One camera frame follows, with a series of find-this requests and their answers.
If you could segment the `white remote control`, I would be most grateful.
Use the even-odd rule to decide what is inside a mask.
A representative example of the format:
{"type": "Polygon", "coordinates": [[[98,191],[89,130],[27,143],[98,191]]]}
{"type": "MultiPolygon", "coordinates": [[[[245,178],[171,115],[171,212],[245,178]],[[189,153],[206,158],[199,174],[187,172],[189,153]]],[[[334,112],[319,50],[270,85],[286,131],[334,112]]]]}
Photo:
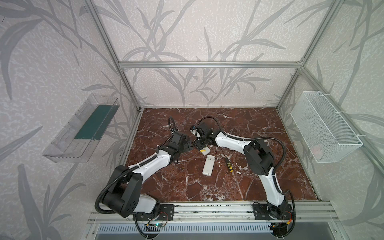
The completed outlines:
{"type": "Polygon", "coordinates": [[[212,155],[207,155],[204,168],[203,168],[203,175],[204,176],[211,176],[214,168],[216,157],[212,155]]]}

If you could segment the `white air conditioner remote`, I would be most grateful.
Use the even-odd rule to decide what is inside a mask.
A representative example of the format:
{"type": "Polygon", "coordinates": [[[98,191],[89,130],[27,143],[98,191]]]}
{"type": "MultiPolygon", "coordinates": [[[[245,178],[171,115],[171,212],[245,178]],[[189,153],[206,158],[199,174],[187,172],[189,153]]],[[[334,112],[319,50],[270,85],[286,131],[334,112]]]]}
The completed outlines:
{"type": "Polygon", "coordinates": [[[211,149],[209,147],[205,147],[200,150],[200,153],[202,153],[204,156],[207,156],[211,152],[211,149]]]}

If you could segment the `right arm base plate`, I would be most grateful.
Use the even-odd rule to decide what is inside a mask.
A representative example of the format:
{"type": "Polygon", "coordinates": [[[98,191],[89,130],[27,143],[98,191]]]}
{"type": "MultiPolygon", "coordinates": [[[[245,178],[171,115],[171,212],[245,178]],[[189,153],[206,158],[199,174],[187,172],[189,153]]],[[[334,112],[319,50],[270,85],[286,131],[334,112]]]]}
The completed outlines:
{"type": "Polygon", "coordinates": [[[252,208],[255,220],[288,221],[295,217],[293,206],[287,201],[283,201],[279,206],[274,206],[269,202],[266,204],[254,202],[252,208]]]}

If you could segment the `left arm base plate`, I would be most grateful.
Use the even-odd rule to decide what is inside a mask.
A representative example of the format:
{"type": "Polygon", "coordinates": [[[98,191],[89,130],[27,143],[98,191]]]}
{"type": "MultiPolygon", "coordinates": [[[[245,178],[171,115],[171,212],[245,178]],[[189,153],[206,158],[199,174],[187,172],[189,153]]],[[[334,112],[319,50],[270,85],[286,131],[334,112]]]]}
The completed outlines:
{"type": "Polygon", "coordinates": [[[159,204],[156,205],[154,210],[150,213],[135,213],[134,216],[138,221],[149,221],[155,219],[156,221],[171,221],[174,218],[175,205],[173,204],[159,204]]]}

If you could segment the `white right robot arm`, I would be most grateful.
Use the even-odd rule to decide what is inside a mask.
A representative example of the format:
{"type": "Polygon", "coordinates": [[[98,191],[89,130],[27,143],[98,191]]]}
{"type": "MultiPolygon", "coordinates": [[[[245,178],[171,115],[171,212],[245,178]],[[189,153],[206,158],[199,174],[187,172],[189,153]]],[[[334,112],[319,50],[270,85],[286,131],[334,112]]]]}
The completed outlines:
{"type": "Polygon", "coordinates": [[[243,154],[248,166],[254,174],[258,175],[267,196],[267,213],[273,219],[280,218],[288,207],[288,201],[278,183],[276,167],[280,166],[286,156],[284,144],[275,138],[271,140],[281,144],[283,155],[277,165],[274,165],[275,157],[272,150],[264,142],[264,138],[241,138],[233,136],[222,130],[213,130],[205,123],[192,126],[191,132],[195,135],[194,145],[202,150],[208,145],[228,148],[229,150],[243,154]]]}

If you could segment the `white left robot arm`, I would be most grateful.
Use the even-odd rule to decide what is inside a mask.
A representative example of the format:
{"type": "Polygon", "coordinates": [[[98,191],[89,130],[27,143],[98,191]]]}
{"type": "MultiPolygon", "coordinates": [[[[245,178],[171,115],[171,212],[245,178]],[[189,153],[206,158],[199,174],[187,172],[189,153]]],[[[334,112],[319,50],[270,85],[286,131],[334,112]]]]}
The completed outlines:
{"type": "Polygon", "coordinates": [[[178,162],[181,154],[192,149],[189,136],[175,131],[148,158],[129,167],[116,167],[96,199],[96,211],[100,214],[118,214],[123,218],[132,214],[135,217],[139,214],[157,217],[160,214],[160,202],[141,193],[143,183],[157,171],[178,162]]]}

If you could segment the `black yellow screwdriver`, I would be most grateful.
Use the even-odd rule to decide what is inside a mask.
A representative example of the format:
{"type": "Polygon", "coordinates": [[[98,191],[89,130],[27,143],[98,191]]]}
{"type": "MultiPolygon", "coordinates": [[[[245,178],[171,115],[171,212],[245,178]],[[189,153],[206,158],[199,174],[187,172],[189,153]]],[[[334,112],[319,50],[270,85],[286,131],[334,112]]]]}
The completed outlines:
{"type": "Polygon", "coordinates": [[[233,165],[232,165],[231,161],[229,160],[228,156],[226,155],[224,149],[222,147],[220,147],[220,149],[221,149],[221,151],[223,153],[223,156],[224,156],[224,159],[225,159],[225,163],[226,163],[226,165],[228,167],[228,170],[229,170],[230,173],[232,173],[233,170],[234,170],[233,169],[233,165]]]}

